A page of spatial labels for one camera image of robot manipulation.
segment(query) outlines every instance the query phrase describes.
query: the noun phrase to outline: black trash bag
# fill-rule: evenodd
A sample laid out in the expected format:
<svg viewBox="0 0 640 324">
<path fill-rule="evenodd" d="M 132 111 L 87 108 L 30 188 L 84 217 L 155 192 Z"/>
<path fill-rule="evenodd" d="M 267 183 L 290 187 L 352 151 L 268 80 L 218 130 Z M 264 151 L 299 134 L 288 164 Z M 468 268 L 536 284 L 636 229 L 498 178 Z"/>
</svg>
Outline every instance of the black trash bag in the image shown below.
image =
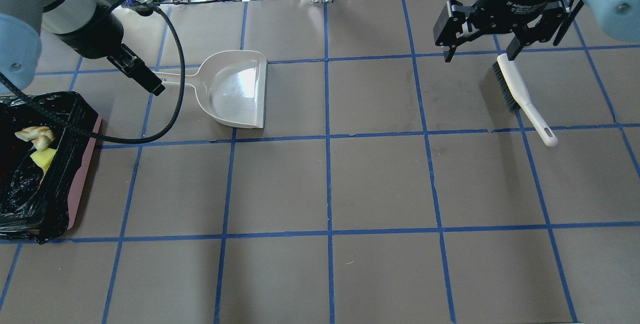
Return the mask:
<svg viewBox="0 0 640 324">
<path fill-rule="evenodd" d="M 98 120 L 96 111 L 78 93 L 30 97 L 86 130 L 92 131 Z M 35 151 L 32 143 L 15 136 L 29 126 L 48 126 L 55 134 L 50 148 L 57 152 L 44 178 L 30 158 Z M 16 96 L 0 98 L 0 239 L 34 239 L 44 244 L 66 231 L 67 198 L 87 143 L 88 137 L 51 123 Z"/>
</svg>

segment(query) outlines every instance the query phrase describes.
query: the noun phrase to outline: blue tape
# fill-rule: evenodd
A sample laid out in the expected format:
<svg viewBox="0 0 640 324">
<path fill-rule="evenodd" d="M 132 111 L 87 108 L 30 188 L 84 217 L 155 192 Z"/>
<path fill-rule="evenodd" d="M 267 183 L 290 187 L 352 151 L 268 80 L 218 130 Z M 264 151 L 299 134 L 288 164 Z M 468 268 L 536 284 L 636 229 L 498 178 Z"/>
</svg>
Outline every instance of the blue tape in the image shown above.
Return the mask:
<svg viewBox="0 0 640 324">
<path fill-rule="evenodd" d="M 420 76 L 418 73 L 418 62 L 416 61 L 416 50 L 414 49 L 414 36 L 412 34 L 411 31 L 411 21 L 409 19 L 409 11 L 407 10 L 407 1 L 406 0 L 402 0 L 402 10 L 404 11 L 404 20 L 406 21 L 406 30 L 407 30 L 407 34 L 409 35 L 409 44 L 411 47 L 411 56 L 412 59 L 411 61 L 413 62 L 413 76 L 414 76 L 414 80 L 415 80 L 415 89 L 416 89 L 416 93 L 418 94 L 418 106 L 420 108 L 420 120 L 422 120 L 422 130 L 423 130 L 423 134 L 425 135 L 424 137 L 424 145 L 425 145 L 425 149 L 426 149 L 426 154 L 427 154 L 427 162 L 429 165 L 429 180 L 431 181 L 431 193 L 433 196 L 433 207 L 435 210 L 435 215 L 436 215 L 436 222 L 438 224 L 438 232 L 439 232 L 439 245 L 440 245 L 440 255 L 442 256 L 442 269 L 443 269 L 443 273 L 444 273 L 444 281 L 445 281 L 445 288 L 446 288 L 446 300 L 448 301 L 448 309 L 449 309 L 449 316 L 451 319 L 451 322 L 453 322 L 454 324 L 456 323 L 456 312 L 455 312 L 455 306 L 454 306 L 454 302 L 453 302 L 453 290 L 451 289 L 451 280 L 450 280 L 450 272 L 449 272 L 449 264 L 448 264 L 448 259 L 446 257 L 447 255 L 447 248 L 445 245 L 445 240 L 444 240 L 444 231 L 442 229 L 442 219 L 441 219 L 441 213 L 439 211 L 440 209 L 440 205 L 438 202 L 438 193 L 436 191 L 436 186 L 435 186 L 435 177 L 434 177 L 434 162 L 432 159 L 432 150 L 431 150 L 431 146 L 430 146 L 430 142 L 429 142 L 429 131 L 427 128 L 427 122 L 426 122 L 426 118 L 425 118 L 425 106 L 423 104 L 423 95 L 422 95 L 422 90 L 421 90 L 421 85 L 420 85 Z"/>
<path fill-rule="evenodd" d="M 78 80 L 78 73 L 80 72 L 80 66 L 82 66 L 82 56 L 78 59 L 78 64 L 75 66 L 75 71 L 73 72 L 73 78 L 71 79 L 71 85 L 69 85 L 69 91 L 73 91 L 76 88 L 76 81 Z"/>
<path fill-rule="evenodd" d="M 537 196 L 538 199 L 540 199 L 540 207 L 542 208 L 542 214 L 544 216 L 544 222 L 546 225 L 546 229 L 547 232 L 549 234 L 549 240 L 551 242 L 551 248 L 553 249 L 553 255 L 555 257 L 555 263 L 557 265 L 558 268 L 558 274 L 560 275 L 560 282 L 562 283 L 562 288 L 564 290 L 564 296 L 565 299 L 567 301 L 567 306 L 569 308 L 569 313 L 571 314 L 571 319 L 573 320 L 573 322 L 578 322 L 578 317 L 576 315 L 576 310 L 574 309 L 574 303 L 573 300 L 571 299 L 571 293 L 569 292 L 569 285 L 567 285 L 567 280 L 565 277 L 565 270 L 562 266 L 562 260 L 560 258 L 560 252 L 558 251 L 558 244 L 556 243 L 556 236 L 554 235 L 554 231 L 553 231 L 553 227 L 551 226 L 551 219 L 549 218 L 549 212 L 547 211 L 547 205 L 545 202 L 545 197 L 542 194 L 542 186 L 540 185 L 540 179 L 538 178 L 538 172 L 535 169 L 536 165 L 534 163 L 533 160 L 533 154 L 531 153 L 531 147 L 529 146 L 529 141 L 526 137 L 526 131 L 524 130 L 524 125 L 522 124 L 522 117 L 521 114 L 519 112 L 516 113 L 516 117 L 518 119 L 518 125 L 520 127 L 520 132 L 522 134 L 522 141 L 524 142 L 524 146 L 525 146 L 525 150 L 526 150 L 526 157 L 528 157 L 528 163 L 531 167 L 531 173 L 533 175 L 533 180 L 536 186 L 536 191 L 537 191 Z"/>
<path fill-rule="evenodd" d="M 240 32 L 240 50 L 245 48 L 245 35 L 247 34 L 247 11 L 249 11 L 249 2 L 244 3 L 244 9 L 242 10 L 242 31 Z"/>
<path fill-rule="evenodd" d="M 229 169 L 227 171 L 227 177 L 226 177 L 226 196 L 224 197 L 224 218 L 222 220 L 222 236 L 221 236 L 221 242 L 220 242 L 220 257 L 218 259 L 218 266 L 217 266 L 217 284 L 216 284 L 216 289 L 215 289 L 215 309 L 214 309 L 214 316 L 213 316 L 213 322 L 214 324 L 218 324 L 220 322 L 220 302 L 222 300 L 222 278 L 224 275 L 224 268 L 225 268 L 225 257 L 224 255 L 226 254 L 226 250 L 227 250 L 227 230 L 229 227 L 229 208 L 231 206 L 231 186 L 232 186 L 232 181 L 233 181 L 233 176 L 234 176 L 234 161 L 236 158 L 236 134 L 237 134 L 238 130 L 236 128 L 233 128 L 233 132 L 231 133 L 231 150 L 229 152 Z"/>
<path fill-rule="evenodd" d="M 14 271 L 16 270 L 16 265 L 18 265 L 18 258 L 20 256 L 20 251 L 22 250 L 22 243 L 18 244 L 18 246 L 16 247 L 16 251 L 13 260 L 11 261 L 11 267 L 9 268 L 9 274 L 7 274 L 6 278 L 7 280 L 4 282 L 4 287 L 2 289 L 2 295 L 0 295 L 0 311 L 2 311 L 2 306 L 5 304 L 4 301 L 7 298 L 7 292 L 9 291 L 9 285 L 11 283 L 11 279 L 14 276 Z"/>
</svg>

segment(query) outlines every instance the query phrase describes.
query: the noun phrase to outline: black bristles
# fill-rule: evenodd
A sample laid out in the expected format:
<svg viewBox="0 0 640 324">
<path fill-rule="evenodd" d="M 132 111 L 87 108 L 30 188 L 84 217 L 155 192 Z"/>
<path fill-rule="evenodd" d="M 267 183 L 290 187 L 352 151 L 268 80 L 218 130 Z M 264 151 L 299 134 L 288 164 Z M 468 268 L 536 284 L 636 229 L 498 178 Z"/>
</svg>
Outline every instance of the black bristles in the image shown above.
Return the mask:
<svg viewBox="0 0 640 324">
<path fill-rule="evenodd" d="M 509 86 L 507 85 L 507 80 L 503 76 L 502 70 L 500 70 L 500 65 L 496 62 L 493 64 L 493 71 L 495 73 L 495 78 L 498 79 L 498 84 L 500 84 L 500 89 L 502 91 L 502 96 L 504 97 L 504 102 L 507 104 L 509 111 L 516 112 L 520 109 L 519 104 L 514 99 L 514 96 L 511 95 L 512 92 L 509 90 Z"/>
</svg>

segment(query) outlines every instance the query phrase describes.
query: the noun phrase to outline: grid square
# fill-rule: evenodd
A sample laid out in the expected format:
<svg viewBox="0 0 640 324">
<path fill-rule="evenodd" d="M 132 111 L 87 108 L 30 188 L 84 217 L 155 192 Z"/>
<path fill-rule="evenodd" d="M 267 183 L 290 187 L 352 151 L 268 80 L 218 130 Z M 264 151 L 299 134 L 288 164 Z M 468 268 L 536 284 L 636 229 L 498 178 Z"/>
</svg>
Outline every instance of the grid square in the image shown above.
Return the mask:
<svg viewBox="0 0 640 324">
<path fill-rule="evenodd" d="M 325 134 L 325 65 L 269 65 L 264 129 L 238 129 L 239 139 Z"/>
<path fill-rule="evenodd" d="M 450 322 L 437 233 L 333 240 L 337 323 Z"/>
<path fill-rule="evenodd" d="M 125 242 L 108 322 L 212 322 L 220 240 Z"/>
<path fill-rule="evenodd" d="M 4 289 L 7 276 L 9 276 L 9 270 L 11 269 L 11 263 L 14 260 L 16 254 L 17 244 L 0 244 L 0 287 Z"/>
<path fill-rule="evenodd" d="M 249 2 L 247 5 L 245 50 L 261 52 L 269 61 L 325 56 L 322 5 L 310 0 Z"/>
<path fill-rule="evenodd" d="M 405 0 L 413 46 L 416 53 L 441 53 L 442 48 L 434 43 L 434 25 L 448 0 Z M 476 0 L 457 0 L 466 6 L 473 5 Z M 457 52 L 494 52 L 496 49 L 494 37 L 485 35 L 470 43 L 464 43 Z"/>
<path fill-rule="evenodd" d="M 100 322 L 116 247 L 115 242 L 23 246 L 0 322 Z"/>
<path fill-rule="evenodd" d="M 161 70 L 167 73 L 180 73 L 180 69 Z M 193 75 L 198 71 L 196 68 L 186 69 L 186 75 Z M 155 134 L 160 132 L 176 110 L 178 92 L 180 88 L 173 85 L 165 85 L 166 89 L 160 96 L 154 96 L 151 101 L 146 132 Z M 165 136 L 158 139 L 159 142 L 167 141 L 217 141 L 231 139 L 233 128 L 222 125 L 214 120 L 209 114 L 202 110 L 196 99 L 195 90 L 190 86 L 185 86 L 182 107 L 178 120 Z"/>
<path fill-rule="evenodd" d="M 435 227 L 424 140 L 331 140 L 334 230 Z"/>
<path fill-rule="evenodd" d="M 518 121 L 505 105 L 491 68 L 497 55 L 418 58 L 420 89 L 429 130 L 501 129 Z"/>
<path fill-rule="evenodd" d="M 40 35 L 42 54 L 38 60 L 36 72 L 59 73 L 62 71 L 75 71 L 80 55 L 50 32 L 41 30 Z"/>
<path fill-rule="evenodd" d="M 116 9 L 114 16 L 124 27 L 124 38 L 122 43 L 127 45 L 136 53 L 149 68 L 154 68 L 158 61 L 158 53 L 162 44 L 162 35 L 165 30 L 165 22 L 158 14 L 153 14 L 146 18 L 138 15 L 129 9 Z M 173 40 L 170 33 L 167 33 L 167 40 Z M 83 59 L 80 70 L 105 70 L 116 69 L 109 60 Z"/>
<path fill-rule="evenodd" d="M 229 144 L 144 148 L 127 236 L 222 233 Z"/>
<path fill-rule="evenodd" d="M 640 317 L 640 228 L 555 230 L 576 315 L 623 324 Z"/>
<path fill-rule="evenodd" d="M 411 53 L 402 0 L 335 0 L 327 12 L 329 57 Z"/>
<path fill-rule="evenodd" d="M 117 237 L 138 150 L 95 150 L 73 228 L 62 237 Z"/>
<path fill-rule="evenodd" d="M 101 134 L 140 137 L 149 102 L 145 89 L 119 71 L 78 75 L 73 89 L 103 117 Z"/>
<path fill-rule="evenodd" d="M 532 102 L 549 125 L 613 123 L 585 52 L 523 52 L 518 68 Z M 532 126 L 526 115 L 522 120 Z"/>
<path fill-rule="evenodd" d="M 461 324 L 570 322 L 546 230 L 446 233 Z"/>
<path fill-rule="evenodd" d="M 551 222 L 640 220 L 640 179 L 618 129 L 556 132 L 555 148 L 526 135 Z"/>
<path fill-rule="evenodd" d="M 69 91 L 73 75 L 35 76 L 29 86 L 23 89 L 27 95 L 41 95 L 57 91 Z"/>
<path fill-rule="evenodd" d="M 326 230 L 324 140 L 235 146 L 228 232 Z"/>
<path fill-rule="evenodd" d="M 331 134 L 422 131 L 411 59 L 329 64 Z"/>
<path fill-rule="evenodd" d="M 328 322 L 326 240 L 227 240 L 220 323 Z"/>
<path fill-rule="evenodd" d="M 185 64 L 199 65 L 217 52 L 238 50 L 243 14 L 244 5 L 241 3 L 172 7 L 171 23 L 178 33 Z M 225 25 L 218 25 L 221 20 Z M 171 32 L 167 32 L 164 44 L 160 66 L 179 65 L 178 49 Z M 156 62 L 147 64 L 155 66 Z"/>
<path fill-rule="evenodd" d="M 544 224 L 521 133 L 429 140 L 444 226 Z"/>
<path fill-rule="evenodd" d="M 591 58 L 619 123 L 640 123 L 640 48 L 592 50 Z"/>
</svg>

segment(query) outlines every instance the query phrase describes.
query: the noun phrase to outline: white dustpan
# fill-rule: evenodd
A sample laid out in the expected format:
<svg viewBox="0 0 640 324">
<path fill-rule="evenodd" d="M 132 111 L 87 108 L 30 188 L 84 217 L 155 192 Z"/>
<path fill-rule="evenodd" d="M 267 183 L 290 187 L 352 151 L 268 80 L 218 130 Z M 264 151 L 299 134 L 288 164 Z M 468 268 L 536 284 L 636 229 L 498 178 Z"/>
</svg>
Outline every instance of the white dustpan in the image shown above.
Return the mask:
<svg viewBox="0 0 640 324">
<path fill-rule="evenodd" d="M 165 85 L 179 85 L 180 75 L 154 73 Z M 236 128 L 265 127 L 267 58 L 249 50 L 208 57 L 198 72 L 185 77 L 198 104 L 216 121 Z"/>
</svg>

